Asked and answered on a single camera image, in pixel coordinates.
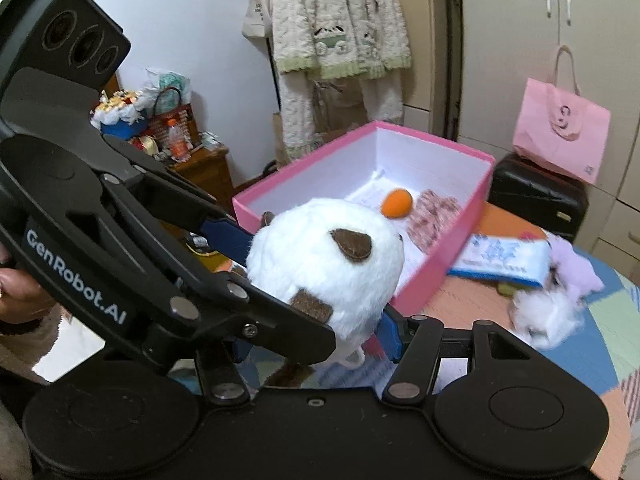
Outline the person left hand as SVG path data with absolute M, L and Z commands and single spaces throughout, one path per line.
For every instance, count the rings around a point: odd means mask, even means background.
M 44 318 L 56 301 L 26 271 L 6 266 L 11 258 L 1 246 L 1 321 L 17 325 Z

